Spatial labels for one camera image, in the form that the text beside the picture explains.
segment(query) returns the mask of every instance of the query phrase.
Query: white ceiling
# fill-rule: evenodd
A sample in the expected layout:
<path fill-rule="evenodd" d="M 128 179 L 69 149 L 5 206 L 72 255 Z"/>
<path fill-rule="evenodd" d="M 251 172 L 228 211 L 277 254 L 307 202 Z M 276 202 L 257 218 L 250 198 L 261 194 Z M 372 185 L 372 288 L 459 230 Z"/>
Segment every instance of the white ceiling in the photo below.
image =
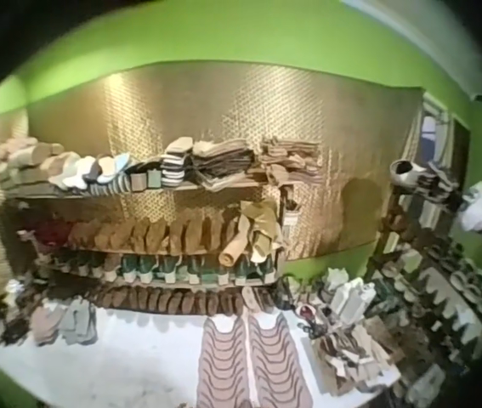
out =
<path fill-rule="evenodd" d="M 342 0 L 417 45 L 471 97 L 482 95 L 482 52 L 439 0 Z"/>

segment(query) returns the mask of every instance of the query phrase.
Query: white table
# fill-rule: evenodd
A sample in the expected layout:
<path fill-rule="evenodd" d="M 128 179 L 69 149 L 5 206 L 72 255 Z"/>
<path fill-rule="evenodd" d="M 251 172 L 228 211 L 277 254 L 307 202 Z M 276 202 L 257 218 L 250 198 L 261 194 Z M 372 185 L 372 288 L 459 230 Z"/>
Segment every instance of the white table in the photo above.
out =
<path fill-rule="evenodd" d="M 285 316 L 314 408 L 355 408 L 376 396 L 357 390 L 342 397 L 327 394 L 307 334 L 297 328 L 299 320 L 292 312 Z M 257 318 L 261 327 L 269 328 L 276 314 Z M 205 319 L 97 309 L 96 344 L 67 346 L 58 339 L 37 347 L 29 336 L 20 346 L 0 347 L 0 368 L 40 400 L 61 408 L 195 406 Z M 234 321 L 224 315 L 213 319 L 220 331 L 230 330 Z M 391 385 L 399 378 L 392 367 L 378 382 Z M 249 380 L 255 400 L 252 370 Z"/>

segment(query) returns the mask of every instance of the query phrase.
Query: brown sole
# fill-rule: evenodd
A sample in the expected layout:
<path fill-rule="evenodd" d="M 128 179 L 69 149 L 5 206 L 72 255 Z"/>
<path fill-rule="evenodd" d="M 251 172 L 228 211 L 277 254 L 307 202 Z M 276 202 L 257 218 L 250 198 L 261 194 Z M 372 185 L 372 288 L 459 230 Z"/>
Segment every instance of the brown sole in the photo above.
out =
<path fill-rule="evenodd" d="M 159 295 L 162 294 L 162 290 L 160 288 L 156 288 L 152 290 L 150 297 L 148 299 L 148 311 L 155 312 L 157 311 L 157 301 L 159 300 Z"/>
<path fill-rule="evenodd" d="M 196 293 L 196 313 L 198 315 L 207 314 L 207 294 L 205 292 Z"/>
<path fill-rule="evenodd" d="M 139 308 L 139 300 L 137 296 L 137 288 L 130 287 L 129 288 L 129 307 L 132 310 L 137 310 Z"/>
<path fill-rule="evenodd" d="M 170 289 L 166 289 L 163 291 L 162 295 L 159 297 L 159 301 L 157 302 L 157 311 L 159 313 L 167 312 L 167 305 L 172 295 L 173 291 L 171 291 Z"/>
<path fill-rule="evenodd" d="M 233 299 L 235 314 L 237 316 L 242 316 L 242 311 L 244 310 L 244 301 L 242 300 L 242 295 L 238 292 L 234 295 Z"/>
<path fill-rule="evenodd" d="M 233 301 L 231 298 L 231 294 L 227 292 L 220 293 L 220 307 L 222 309 L 222 313 L 226 316 L 233 315 Z"/>
<path fill-rule="evenodd" d="M 215 292 L 211 292 L 208 295 L 208 304 L 207 304 L 207 315 L 214 316 L 218 312 L 218 294 Z"/>
<path fill-rule="evenodd" d="M 167 306 L 167 313 L 170 315 L 175 315 L 179 311 L 180 303 L 182 302 L 182 292 L 175 292 L 169 305 Z"/>
<path fill-rule="evenodd" d="M 146 310 L 148 305 L 148 290 L 145 287 L 139 286 L 137 288 L 137 299 L 140 310 Z"/>
<path fill-rule="evenodd" d="M 182 305 L 180 307 L 182 309 L 182 314 L 190 315 L 195 303 L 196 303 L 196 296 L 194 295 L 194 293 L 187 292 L 182 298 Z"/>
<path fill-rule="evenodd" d="M 122 306 L 122 303 L 127 298 L 127 296 L 128 289 L 126 287 L 116 289 L 112 296 L 112 306 L 115 308 L 119 308 L 120 306 Z"/>

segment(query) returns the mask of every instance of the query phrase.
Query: sandal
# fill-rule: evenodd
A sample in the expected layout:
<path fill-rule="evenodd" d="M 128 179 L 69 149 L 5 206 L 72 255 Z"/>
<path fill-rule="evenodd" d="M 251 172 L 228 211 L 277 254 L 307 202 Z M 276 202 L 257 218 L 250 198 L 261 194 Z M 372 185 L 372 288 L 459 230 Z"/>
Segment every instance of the sandal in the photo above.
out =
<path fill-rule="evenodd" d="M 229 292 L 221 292 L 219 295 L 222 313 L 226 316 L 233 315 L 233 299 Z"/>
<path fill-rule="evenodd" d="M 210 292 L 208 294 L 207 315 L 214 316 L 218 312 L 218 294 L 216 292 Z"/>
<path fill-rule="evenodd" d="M 157 311 L 157 301 L 159 299 L 159 295 L 162 294 L 162 290 L 157 287 L 153 289 L 150 293 L 150 298 L 148 299 L 148 311 L 149 312 L 156 312 Z"/>
<path fill-rule="evenodd" d="M 126 286 L 117 288 L 112 296 L 112 306 L 118 309 L 123 301 L 128 297 L 129 290 Z"/>
<path fill-rule="evenodd" d="M 137 299 L 139 300 L 139 310 L 146 310 L 148 306 L 148 290 L 145 287 L 137 287 Z"/>
<path fill-rule="evenodd" d="M 129 288 L 129 308 L 132 310 L 137 310 L 139 308 L 139 300 L 136 287 Z"/>
<path fill-rule="evenodd" d="M 266 289 L 259 290 L 259 300 L 265 313 L 273 313 L 275 302 L 273 302 L 273 298 Z"/>
<path fill-rule="evenodd" d="M 101 306 L 105 309 L 110 309 L 112 307 L 112 297 L 114 295 L 114 290 L 109 289 L 103 293 L 101 297 Z"/>
<path fill-rule="evenodd" d="M 181 291 L 176 291 L 171 297 L 169 301 L 169 305 L 167 306 L 167 313 L 169 315 L 175 315 L 179 311 L 180 303 L 182 302 L 182 295 Z"/>
<path fill-rule="evenodd" d="M 207 294 L 203 291 L 199 291 L 195 295 L 196 301 L 196 313 L 198 315 L 207 314 Z"/>
<path fill-rule="evenodd" d="M 190 315 L 191 310 L 193 310 L 193 306 L 196 302 L 196 295 L 192 292 L 189 291 L 184 294 L 184 297 L 182 298 L 182 314 L 183 315 Z"/>
<path fill-rule="evenodd" d="M 242 316 L 244 301 L 242 300 L 242 295 L 239 292 L 236 292 L 235 295 L 233 295 L 233 309 L 235 310 L 235 314 L 237 316 Z"/>
<path fill-rule="evenodd" d="M 162 295 L 159 297 L 159 302 L 157 303 L 157 311 L 159 313 L 166 313 L 167 312 L 167 305 L 171 296 L 173 295 L 173 291 L 171 289 L 165 289 Z"/>

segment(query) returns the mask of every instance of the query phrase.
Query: stack of soles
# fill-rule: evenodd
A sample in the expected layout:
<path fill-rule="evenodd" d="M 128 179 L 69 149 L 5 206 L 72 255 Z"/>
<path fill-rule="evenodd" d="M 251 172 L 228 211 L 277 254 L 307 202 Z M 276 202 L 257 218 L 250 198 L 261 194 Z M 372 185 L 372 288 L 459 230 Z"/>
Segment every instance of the stack of soles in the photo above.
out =
<path fill-rule="evenodd" d="M 240 318 L 229 333 L 218 331 L 212 320 L 205 321 L 199 357 L 198 407 L 252 408 L 246 338 L 247 330 Z"/>
<path fill-rule="evenodd" d="M 241 291 L 238 289 L 193 293 L 189 289 L 105 286 L 89 293 L 88 299 L 105 309 L 132 310 L 158 315 L 241 316 L 244 309 Z"/>
<path fill-rule="evenodd" d="M 252 316 L 248 319 L 252 367 L 261 406 L 311 408 L 312 396 L 284 315 L 279 314 L 275 327 L 269 330 L 262 329 Z"/>

